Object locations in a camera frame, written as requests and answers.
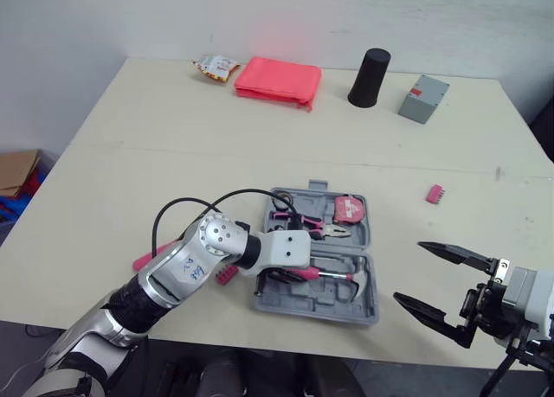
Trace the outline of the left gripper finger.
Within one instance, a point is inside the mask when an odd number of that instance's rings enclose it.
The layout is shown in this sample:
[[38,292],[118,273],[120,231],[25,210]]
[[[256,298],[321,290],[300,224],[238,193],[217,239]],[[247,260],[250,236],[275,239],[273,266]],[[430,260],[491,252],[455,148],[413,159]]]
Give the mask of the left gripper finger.
[[276,269],[276,278],[282,283],[303,283],[306,279],[295,272],[290,272],[285,269],[277,268]]
[[269,279],[280,281],[280,275],[277,272],[261,272],[256,277],[256,284],[255,284],[255,290],[254,290],[255,296],[263,295],[267,281]]

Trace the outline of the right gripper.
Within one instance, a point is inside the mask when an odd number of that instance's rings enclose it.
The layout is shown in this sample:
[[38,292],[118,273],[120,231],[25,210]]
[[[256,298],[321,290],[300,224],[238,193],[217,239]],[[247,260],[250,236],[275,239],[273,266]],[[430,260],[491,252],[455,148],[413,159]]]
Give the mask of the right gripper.
[[415,319],[465,349],[469,349],[473,342],[474,325],[498,340],[509,339],[520,328],[524,320],[522,311],[503,301],[507,293],[503,282],[510,268],[509,260],[488,258],[463,247],[439,242],[419,241],[417,245],[450,263],[484,272],[490,279],[467,292],[460,311],[460,316],[467,321],[465,325],[450,325],[445,321],[444,311],[395,292],[393,298]]

